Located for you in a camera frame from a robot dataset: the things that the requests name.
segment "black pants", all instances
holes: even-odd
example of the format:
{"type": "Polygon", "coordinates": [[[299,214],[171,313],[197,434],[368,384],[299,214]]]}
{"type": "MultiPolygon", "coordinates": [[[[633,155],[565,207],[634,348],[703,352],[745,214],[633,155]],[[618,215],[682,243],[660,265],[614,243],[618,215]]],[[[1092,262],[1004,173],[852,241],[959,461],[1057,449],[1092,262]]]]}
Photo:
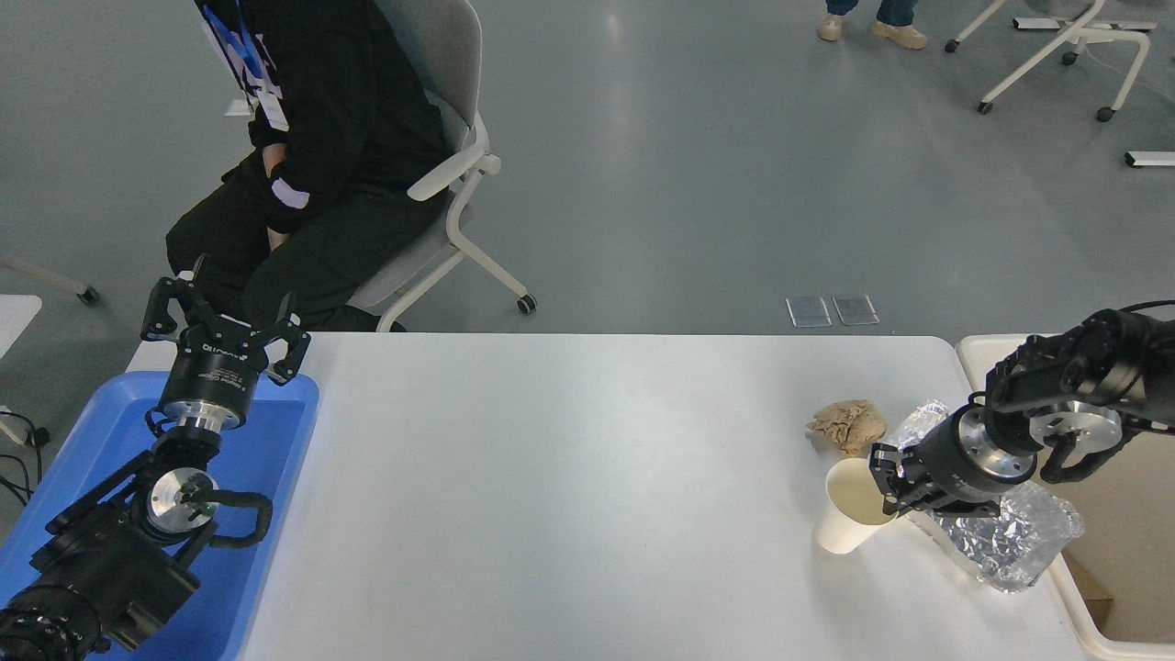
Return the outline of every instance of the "black pants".
{"type": "Polygon", "coordinates": [[[378,318],[347,301],[437,218],[444,195],[417,202],[402,191],[348,189],[270,252],[258,213],[264,184],[255,151],[168,231],[172,269],[190,269],[207,255],[201,292],[216,311],[257,328],[274,323],[293,291],[306,329],[375,330],[378,318]]]}

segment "lanyard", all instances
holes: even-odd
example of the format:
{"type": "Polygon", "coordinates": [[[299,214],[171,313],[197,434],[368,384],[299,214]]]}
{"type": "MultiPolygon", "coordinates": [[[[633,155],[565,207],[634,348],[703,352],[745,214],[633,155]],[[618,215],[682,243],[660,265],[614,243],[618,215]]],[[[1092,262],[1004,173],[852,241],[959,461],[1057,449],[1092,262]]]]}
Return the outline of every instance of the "lanyard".
{"type": "Polygon", "coordinates": [[[236,0],[236,15],[240,18],[240,29],[241,36],[237,38],[233,34],[228,27],[221,21],[208,5],[204,5],[204,19],[208,20],[208,25],[213,26],[213,29],[224,40],[230,48],[236,50],[236,54],[241,56],[241,61],[244,66],[249,67],[249,73],[257,80],[266,79],[266,69],[261,63],[261,54],[257,53],[257,47],[253,43],[253,36],[249,35],[249,29],[244,26],[244,15],[241,12],[241,0],[236,0]]]}

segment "paper cup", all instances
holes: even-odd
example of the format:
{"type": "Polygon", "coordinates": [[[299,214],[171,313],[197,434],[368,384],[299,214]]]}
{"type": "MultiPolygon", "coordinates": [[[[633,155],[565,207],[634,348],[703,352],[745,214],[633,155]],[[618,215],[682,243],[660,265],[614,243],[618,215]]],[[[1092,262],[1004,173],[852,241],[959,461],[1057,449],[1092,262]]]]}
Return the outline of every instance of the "paper cup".
{"type": "Polygon", "coordinates": [[[873,481],[867,459],[838,461],[828,471],[824,488],[828,500],[812,537],[832,553],[852,552],[897,517],[881,511],[885,497],[873,481]]]}

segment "gray floor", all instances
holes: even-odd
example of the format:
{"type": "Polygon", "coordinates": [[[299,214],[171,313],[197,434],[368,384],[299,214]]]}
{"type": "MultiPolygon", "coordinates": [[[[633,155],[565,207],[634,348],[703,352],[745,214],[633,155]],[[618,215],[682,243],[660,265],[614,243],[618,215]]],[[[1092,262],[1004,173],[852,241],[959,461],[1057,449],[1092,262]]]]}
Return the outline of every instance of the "gray floor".
{"type": "MultiPolygon", "coordinates": [[[[1054,56],[975,113],[1047,40],[1010,29],[1016,1],[954,55],[941,43],[985,0],[924,2],[921,53],[867,33],[872,1],[835,45],[814,35],[814,0],[479,2],[482,114],[504,168],[470,234],[539,310],[522,317],[466,263],[403,321],[790,335],[785,297],[870,294],[881,323],[817,332],[954,343],[1169,297],[1175,171],[1121,161],[1175,149],[1175,9],[1159,5],[1114,12],[1162,27],[1146,87],[1101,124],[1121,79],[1089,58],[1054,56]]],[[[1130,50],[1094,54],[1124,69],[1130,50]]],[[[45,299],[0,362],[0,402],[51,430],[51,453],[130,358],[167,228],[244,153],[219,67],[190,2],[0,8],[0,250],[105,296],[86,308],[0,270],[0,291],[45,299]]],[[[0,494],[0,539],[18,513],[0,494]]]]}

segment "beige shoe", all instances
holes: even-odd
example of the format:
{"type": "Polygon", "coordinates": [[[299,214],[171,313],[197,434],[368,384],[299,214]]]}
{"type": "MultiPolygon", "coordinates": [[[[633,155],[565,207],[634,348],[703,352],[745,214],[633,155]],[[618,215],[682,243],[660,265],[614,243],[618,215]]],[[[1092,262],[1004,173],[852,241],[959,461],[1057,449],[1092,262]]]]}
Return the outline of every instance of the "beige shoe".
{"type": "Polygon", "coordinates": [[[911,50],[926,48],[926,35],[914,29],[912,25],[893,27],[881,21],[873,21],[873,25],[870,26],[870,32],[878,36],[884,36],[902,48],[909,48],[911,50]]]}
{"type": "Polygon", "coordinates": [[[828,14],[820,21],[820,27],[815,28],[815,33],[820,39],[825,41],[837,41],[840,39],[840,26],[845,23],[845,16],[838,16],[837,14],[828,14]]]}

